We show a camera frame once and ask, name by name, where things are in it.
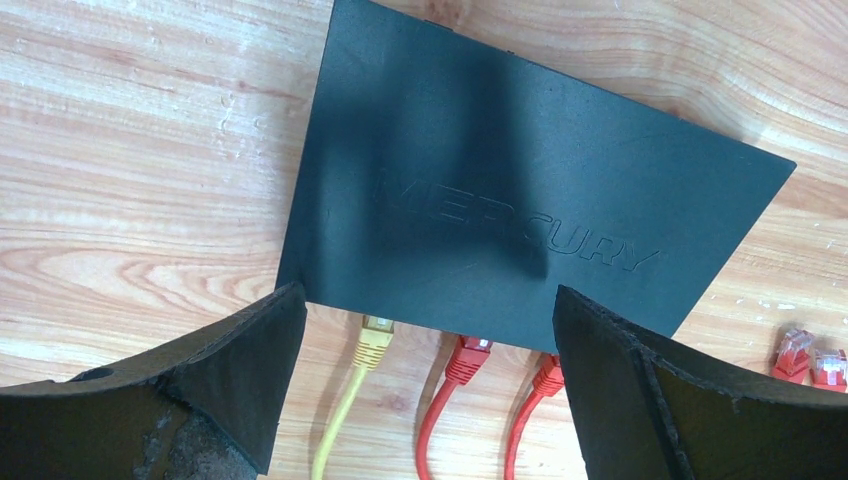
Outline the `black spare switch box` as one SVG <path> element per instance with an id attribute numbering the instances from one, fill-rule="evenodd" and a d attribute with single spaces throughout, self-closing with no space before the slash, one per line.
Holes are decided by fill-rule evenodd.
<path id="1" fill-rule="evenodd" d="M 537 351 L 557 290 L 674 334 L 795 164 L 371 1 L 333 5 L 277 275 Z"/>

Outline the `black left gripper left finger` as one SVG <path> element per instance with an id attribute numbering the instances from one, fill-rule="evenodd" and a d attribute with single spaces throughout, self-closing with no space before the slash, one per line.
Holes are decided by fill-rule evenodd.
<path id="1" fill-rule="evenodd" d="M 301 347 L 301 285 L 65 382 L 1 391 L 5 479 L 254 479 Z"/>

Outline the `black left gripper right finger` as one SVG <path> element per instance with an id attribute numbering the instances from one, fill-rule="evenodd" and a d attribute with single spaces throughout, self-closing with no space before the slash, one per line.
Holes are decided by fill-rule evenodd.
<path id="1" fill-rule="evenodd" d="M 591 479 L 843 479 L 847 397 L 719 360 L 558 289 L 556 346 Z"/>

